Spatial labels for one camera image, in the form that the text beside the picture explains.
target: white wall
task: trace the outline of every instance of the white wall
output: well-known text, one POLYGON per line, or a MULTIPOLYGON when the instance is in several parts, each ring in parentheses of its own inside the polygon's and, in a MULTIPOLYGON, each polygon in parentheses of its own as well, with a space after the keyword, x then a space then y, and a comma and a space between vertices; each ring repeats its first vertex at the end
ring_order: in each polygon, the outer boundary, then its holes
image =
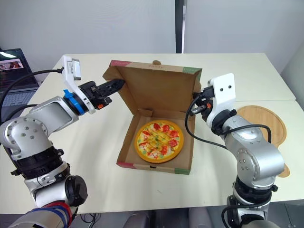
POLYGON ((304 42, 281 73, 304 110, 304 42))
POLYGON ((175 53, 174 0, 0 0, 0 47, 33 71, 68 53, 175 53))
POLYGON ((304 40, 304 0, 188 0, 185 53, 266 53, 280 73, 304 40))

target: pizza box lid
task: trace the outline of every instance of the pizza box lid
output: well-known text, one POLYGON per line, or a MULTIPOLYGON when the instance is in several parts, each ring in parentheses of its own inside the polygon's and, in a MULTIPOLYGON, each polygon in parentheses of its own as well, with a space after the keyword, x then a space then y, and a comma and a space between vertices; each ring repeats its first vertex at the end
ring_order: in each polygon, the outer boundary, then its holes
POLYGON ((103 77, 123 79, 118 92, 132 114, 138 110, 186 112, 192 93, 200 92, 201 68, 112 60, 103 77))

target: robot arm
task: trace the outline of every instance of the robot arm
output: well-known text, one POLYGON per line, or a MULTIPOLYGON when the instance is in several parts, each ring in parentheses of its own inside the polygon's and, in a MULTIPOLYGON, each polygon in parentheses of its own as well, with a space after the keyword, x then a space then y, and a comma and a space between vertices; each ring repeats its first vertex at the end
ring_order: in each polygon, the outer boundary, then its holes
POLYGON ((193 114, 202 114, 207 126, 221 136, 238 162, 233 195, 227 199, 227 204, 233 206, 227 210, 230 226, 238 228, 255 220, 267 219, 271 191, 277 191, 276 176, 284 170, 281 153, 263 138, 259 128, 225 133, 251 124, 232 108, 235 101, 233 74, 210 80, 199 96, 201 99, 197 100, 198 108, 193 114))
POLYGON ((70 175, 70 166, 61 159, 63 150, 55 149, 48 137, 76 122, 86 112, 107 106, 108 97, 124 85, 113 80, 96 86, 80 80, 79 61, 63 56, 64 81, 71 90, 35 106, 27 115, 4 122, 0 141, 9 148, 16 166, 14 175, 22 175, 36 209, 22 216, 11 227, 67 227, 79 205, 87 198, 86 184, 80 176, 70 175))

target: laptop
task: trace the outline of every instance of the laptop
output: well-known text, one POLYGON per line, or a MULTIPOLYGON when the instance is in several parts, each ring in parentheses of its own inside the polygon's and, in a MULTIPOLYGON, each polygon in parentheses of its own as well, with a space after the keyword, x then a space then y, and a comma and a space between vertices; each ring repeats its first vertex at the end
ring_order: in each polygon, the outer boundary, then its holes
MULTIPOLYGON (((20 77, 32 73, 20 48, 0 51, 0 95, 20 77)), ((35 77, 16 84, 6 95, 2 106, 2 120, 17 108, 26 105, 39 85, 35 77)))

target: wooden cutting board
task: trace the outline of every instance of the wooden cutting board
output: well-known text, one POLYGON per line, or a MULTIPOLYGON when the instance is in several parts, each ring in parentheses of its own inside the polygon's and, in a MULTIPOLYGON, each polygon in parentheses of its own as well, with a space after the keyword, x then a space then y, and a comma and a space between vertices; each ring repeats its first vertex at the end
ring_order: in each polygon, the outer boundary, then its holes
MULTIPOLYGON (((271 130, 271 143, 278 148, 281 145, 287 135, 285 124, 274 112, 264 107, 249 105, 240 108, 237 114, 247 119, 253 124, 264 124, 267 125, 271 130)), ((264 138, 267 140, 267 130, 261 128, 264 138)), ((290 170, 287 165, 284 165, 284 171, 278 175, 278 177, 288 177, 290 170)))

